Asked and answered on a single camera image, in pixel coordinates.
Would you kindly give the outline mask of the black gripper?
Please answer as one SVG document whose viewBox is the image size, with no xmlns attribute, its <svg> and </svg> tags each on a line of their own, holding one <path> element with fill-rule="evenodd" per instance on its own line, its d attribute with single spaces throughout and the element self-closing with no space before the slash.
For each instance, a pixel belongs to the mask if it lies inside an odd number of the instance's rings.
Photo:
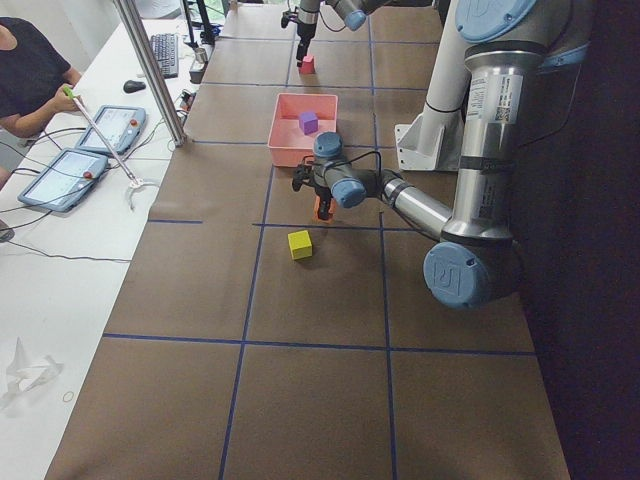
<svg viewBox="0 0 640 480">
<path fill-rule="evenodd" d="M 312 169 L 309 174 L 309 185 L 319 197 L 317 199 L 317 219 L 319 221 L 332 221 L 334 215 L 333 195 L 324 176 Z"/>
<path fill-rule="evenodd" d="M 298 44 L 296 51 L 296 61 L 303 62 L 304 58 L 308 54 L 309 46 L 312 39 L 315 37 L 316 33 L 316 24 L 315 23 L 304 23 L 299 21 L 297 24 L 297 34 L 300 39 L 300 43 Z"/>
</svg>

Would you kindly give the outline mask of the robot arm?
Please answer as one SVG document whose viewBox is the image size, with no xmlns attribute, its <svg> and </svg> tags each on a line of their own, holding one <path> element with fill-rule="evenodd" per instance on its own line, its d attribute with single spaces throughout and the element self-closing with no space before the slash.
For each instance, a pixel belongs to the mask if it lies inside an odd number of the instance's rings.
<svg viewBox="0 0 640 480">
<path fill-rule="evenodd" d="M 520 125 L 535 77 L 578 66 L 591 1 L 449 1 L 423 111 L 396 128 L 398 170 L 357 169 L 323 133 L 292 187 L 312 187 L 317 214 L 367 198 L 434 241 L 423 262 L 432 295 L 473 308 L 510 295 L 520 268 L 509 229 Z"/>
<path fill-rule="evenodd" d="M 316 26 L 320 16 L 322 1 L 302 0 L 293 11 L 292 21 L 297 25 L 299 45 L 296 52 L 297 65 L 301 66 L 308 53 L 312 39 L 315 37 Z M 344 26 L 356 31 L 365 22 L 368 15 L 378 8 L 388 4 L 385 0 L 340 0 L 325 1 L 343 20 Z"/>
</svg>

